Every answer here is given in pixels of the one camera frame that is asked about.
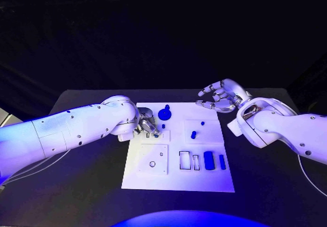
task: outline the small blue piece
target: small blue piece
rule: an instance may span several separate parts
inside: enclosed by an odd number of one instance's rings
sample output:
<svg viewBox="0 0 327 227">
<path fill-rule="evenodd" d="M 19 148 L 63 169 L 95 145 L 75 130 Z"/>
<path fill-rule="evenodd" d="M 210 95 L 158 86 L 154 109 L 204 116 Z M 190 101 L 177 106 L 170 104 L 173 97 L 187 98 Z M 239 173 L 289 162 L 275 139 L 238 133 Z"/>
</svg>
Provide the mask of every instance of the small blue piece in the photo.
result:
<svg viewBox="0 0 327 227">
<path fill-rule="evenodd" d="M 223 155 L 219 155 L 219 160 L 220 160 L 220 167 L 222 167 L 222 169 L 226 169 Z"/>
<path fill-rule="evenodd" d="M 210 151 L 206 151 L 203 153 L 203 157 L 206 170 L 215 170 L 213 153 Z"/>
<path fill-rule="evenodd" d="M 191 136 L 193 139 L 196 139 L 196 131 L 191 132 Z"/>
<path fill-rule="evenodd" d="M 168 105 L 166 105 L 164 109 L 160 110 L 158 112 L 158 118 L 160 120 L 167 121 L 170 117 L 171 117 L 171 112 L 168 110 Z"/>
</svg>

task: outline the black table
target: black table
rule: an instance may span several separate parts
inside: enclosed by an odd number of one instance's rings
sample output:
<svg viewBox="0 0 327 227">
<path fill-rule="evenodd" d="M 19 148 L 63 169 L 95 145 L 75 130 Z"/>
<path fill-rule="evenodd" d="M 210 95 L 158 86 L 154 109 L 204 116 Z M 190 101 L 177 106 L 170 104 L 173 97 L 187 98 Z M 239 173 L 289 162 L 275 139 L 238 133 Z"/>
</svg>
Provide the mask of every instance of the black table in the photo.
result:
<svg viewBox="0 0 327 227">
<path fill-rule="evenodd" d="M 194 89 L 68 90 L 52 114 L 125 95 L 134 102 L 193 102 Z M 297 109 L 279 88 L 248 89 Z M 0 194 L 0 223 L 17 226 L 111 226 L 161 210 L 204 210 L 271 226 L 325 225 L 327 198 L 310 185 L 297 155 L 276 141 L 263 149 L 235 137 L 226 124 L 236 111 L 219 113 L 235 193 L 121 189 L 128 141 L 117 136 L 73 149 L 39 174 L 10 183 Z M 327 166 L 302 158 L 311 180 L 327 192 Z"/>
</svg>

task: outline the robotic hand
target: robotic hand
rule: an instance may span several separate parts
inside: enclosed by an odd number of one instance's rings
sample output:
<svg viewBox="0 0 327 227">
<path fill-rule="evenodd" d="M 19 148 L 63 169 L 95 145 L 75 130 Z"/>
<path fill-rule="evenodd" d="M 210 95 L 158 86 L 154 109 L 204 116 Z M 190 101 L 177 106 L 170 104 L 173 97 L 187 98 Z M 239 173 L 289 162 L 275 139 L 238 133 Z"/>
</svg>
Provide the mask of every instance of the robotic hand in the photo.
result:
<svg viewBox="0 0 327 227">
<path fill-rule="evenodd" d="M 196 101 L 196 105 L 229 113 L 238 107 L 236 119 L 227 124 L 236 136 L 245 135 L 262 148 L 281 140 L 295 153 L 327 164 L 327 118 L 315 114 L 297 115 L 274 98 L 253 98 L 230 79 L 209 85 L 199 96 L 213 91 L 215 103 Z"/>
<path fill-rule="evenodd" d="M 0 128 L 0 185 L 39 160 L 108 134 L 118 135 L 119 141 L 131 140 L 142 130 L 160 135 L 151 110 L 138 109 L 125 96 Z"/>
</svg>

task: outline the blue object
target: blue object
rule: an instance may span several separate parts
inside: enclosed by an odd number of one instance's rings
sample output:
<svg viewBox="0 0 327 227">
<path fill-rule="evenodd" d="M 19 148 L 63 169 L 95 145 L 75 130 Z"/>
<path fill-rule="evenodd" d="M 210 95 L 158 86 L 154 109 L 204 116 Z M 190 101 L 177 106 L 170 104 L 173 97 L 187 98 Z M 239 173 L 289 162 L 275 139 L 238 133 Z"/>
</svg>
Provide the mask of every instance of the blue object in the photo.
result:
<svg viewBox="0 0 327 227">
<path fill-rule="evenodd" d="M 166 105 L 164 109 L 160 110 L 158 112 L 158 118 L 160 120 L 167 121 L 170 117 L 171 117 L 171 112 L 168 110 L 168 105 Z"/>
<path fill-rule="evenodd" d="M 114 225 L 114 227 L 130 226 L 265 227 L 266 225 L 226 214 L 196 210 L 170 210 L 144 214 Z"/>
<path fill-rule="evenodd" d="M 226 169 L 223 155 L 219 155 L 219 160 L 220 160 L 220 167 L 222 167 L 222 169 Z"/>
<path fill-rule="evenodd" d="M 191 136 L 193 139 L 196 139 L 196 131 L 191 132 Z"/>
<path fill-rule="evenodd" d="M 213 153 L 210 151 L 206 151 L 203 153 L 203 156 L 204 156 L 206 170 L 215 170 Z"/>
</svg>

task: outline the black curtain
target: black curtain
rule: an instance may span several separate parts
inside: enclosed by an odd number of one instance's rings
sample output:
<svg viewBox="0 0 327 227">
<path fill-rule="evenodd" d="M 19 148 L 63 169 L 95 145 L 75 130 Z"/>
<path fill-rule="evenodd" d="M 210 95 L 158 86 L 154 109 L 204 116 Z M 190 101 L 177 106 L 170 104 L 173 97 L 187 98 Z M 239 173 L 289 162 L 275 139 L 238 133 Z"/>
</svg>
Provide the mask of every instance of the black curtain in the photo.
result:
<svg viewBox="0 0 327 227">
<path fill-rule="evenodd" d="M 269 4 L 1 1 L 0 107 L 27 120 L 66 89 L 287 88 L 327 51 L 325 14 Z"/>
</svg>

